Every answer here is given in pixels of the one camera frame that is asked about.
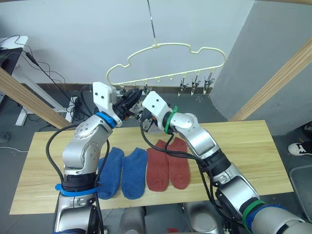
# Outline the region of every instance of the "gray wall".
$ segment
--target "gray wall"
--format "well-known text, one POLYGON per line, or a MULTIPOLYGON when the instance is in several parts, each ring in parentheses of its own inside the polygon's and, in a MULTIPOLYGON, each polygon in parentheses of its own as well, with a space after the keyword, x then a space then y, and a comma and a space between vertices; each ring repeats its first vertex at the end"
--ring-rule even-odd
MULTIPOLYGON (((257 1, 211 94, 227 119, 289 60, 312 35, 312 6, 257 1)), ((309 65, 247 120, 265 119, 271 134, 312 121, 309 65)))
MULTIPOLYGON (((218 47, 227 55, 245 23, 253 0, 151 0, 158 43, 184 42, 194 50, 218 47)), ((68 83, 105 82, 107 70, 127 64, 133 52, 151 46, 153 34, 146 0, 28 0, 0 5, 0 37, 29 37, 37 60, 65 75, 68 83)), ((133 67, 113 71, 122 82, 220 64, 217 52, 190 55, 186 48, 159 48, 137 56, 133 67)), ((34 81, 41 72, 21 64, 34 81)), ((221 69, 215 71, 217 78, 221 69)), ((187 77, 191 83, 195 74, 187 77)), ((181 78, 157 85, 178 86, 181 78)))

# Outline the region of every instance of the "green ring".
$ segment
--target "green ring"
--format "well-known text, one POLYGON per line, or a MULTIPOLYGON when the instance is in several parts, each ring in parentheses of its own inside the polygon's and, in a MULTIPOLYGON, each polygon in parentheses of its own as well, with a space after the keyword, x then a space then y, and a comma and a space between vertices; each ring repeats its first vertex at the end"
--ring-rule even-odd
POLYGON ((168 134, 168 128, 170 126, 170 121, 176 112, 177 112, 177 106, 174 107, 174 109, 172 110, 172 113, 169 115, 169 118, 167 120, 166 127, 165 127, 165 133, 166 134, 168 134))
POLYGON ((247 218, 247 215, 250 213, 250 211, 251 211, 254 207, 256 207, 257 205, 259 205, 259 204, 265 204, 265 202, 264 202, 264 201, 261 201, 261 200, 254 201, 254 202, 252 202, 249 206, 247 206, 247 208, 244 210, 244 213, 243 213, 242 219, 243 219, 244 227, 245 227, 245 229, 246 229, 249 233, 251 233, 251 234, 253 234, 253 233, 252 233, 252 232, 249 230, 249 228, 247 227, 246 218, 247 218))

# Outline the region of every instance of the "white shoe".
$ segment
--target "white shoe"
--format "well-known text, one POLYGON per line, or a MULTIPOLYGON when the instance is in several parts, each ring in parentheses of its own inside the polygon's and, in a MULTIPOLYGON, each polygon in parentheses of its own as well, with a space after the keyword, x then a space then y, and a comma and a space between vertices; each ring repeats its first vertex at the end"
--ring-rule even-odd
POLYGON ((307 152, 307 150, 303 148, 303 145, 301 143, 290 144, 288 146, 288 151, 295 156, 312 155, 310 152, 307 152))

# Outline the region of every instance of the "floor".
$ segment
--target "floor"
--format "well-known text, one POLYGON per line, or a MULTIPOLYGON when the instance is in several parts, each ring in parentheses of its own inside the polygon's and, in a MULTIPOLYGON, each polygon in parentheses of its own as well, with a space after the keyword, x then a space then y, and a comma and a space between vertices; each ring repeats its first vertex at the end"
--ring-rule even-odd
MULTIPOLYGON (((66 105, 67 100, 60 93, 53 91, 50 95, 66 105)), ((92 106, 91 93, 85 93, 86 102, 92 106)), ((215 109, 208 96, 162 94, 163 98, 172 106, 177 105, 179 112, 190 112, 197 116, 200 123, 203 122, 222 122, 226 119, 215 109)), ((0 129, 4 132, 10 132, 11 138, 9 143, 0 146, 11 146, 21 150, 28 150, 33 134, 37 131, 53 131, 54 127, 47 127, 47 122, 38 118, 36 115, 29 115, 22 127, 15 126, 15 121, 20 112, 20 107, 13 101, 5 98, 0 105, 0 129)), ((123 124, 123 127, 138 126, 135 120, 129 120, 123 124)), ((287 172, 299 165, 312 164, 311 156, 294 157, 287 151, 290 143, 297 142, 298 139, 307 140, 300 129, 296 129, 284 136, 274 136, 273 139, 280 153, 287 172)), ((15 189, 21 174, 21 170, 26 158, 26 153, 19 153, 14 150, 0 149, 0 186, 1 203, 0 203, 0 234, 49 234, 51 233, 52 214, 28 214, 28 215, 9 215, 10 207, 14 197, 15 189)), ((262 196, 262 199, 272 204, 280 204, 298 216, 302 216, 297 199, 294 193, 276 194, 262 196)), ((103 210, 102 215, 104 225, 110 230, 109 233, 117 233, 119 220, 123 209, 103 210)), ((148 234, 166 233, 167 228, 177 228, 180 232, 188 232, 184 215, 178 204, 159 205, 147 207, 145 217, 148 234)))

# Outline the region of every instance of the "wooden table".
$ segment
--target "wooden table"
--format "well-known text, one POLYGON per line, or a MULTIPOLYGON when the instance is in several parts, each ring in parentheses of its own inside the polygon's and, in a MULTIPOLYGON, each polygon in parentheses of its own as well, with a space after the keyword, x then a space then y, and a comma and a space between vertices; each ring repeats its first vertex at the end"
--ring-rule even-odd
MULTIPOLYGON (((260 195, 292 192, 293 188, 276 150, 268 127, 263 120, 201 124, 220 145, 228 159, 234 162, 260 195)), ((45 155, 45 145, 53 132, 35 133, 19 184, 16 189, 11 215, 53 213, 58 191, 54 189, 59 177, 45 155)), ((168 135, 147 134, 155 144, 168 135)), ((65 131, 51 144, 51 156, 62 168, 62 151, 73 138, 73 131, 65 131)), ((121 148, 125 156, 135 147, 147 149, 139 128, 115 129, 109 138, 111 146, 121 148)), ((170 183, 164 192, 152 192, 147 186, 144 195, 136 200, 126 199, 121 190, 114 198, 100 200, 102 209, 169 204, 207 200, 196 163, 189 160, 191 183, 185 190, 178 190, 170 183)))

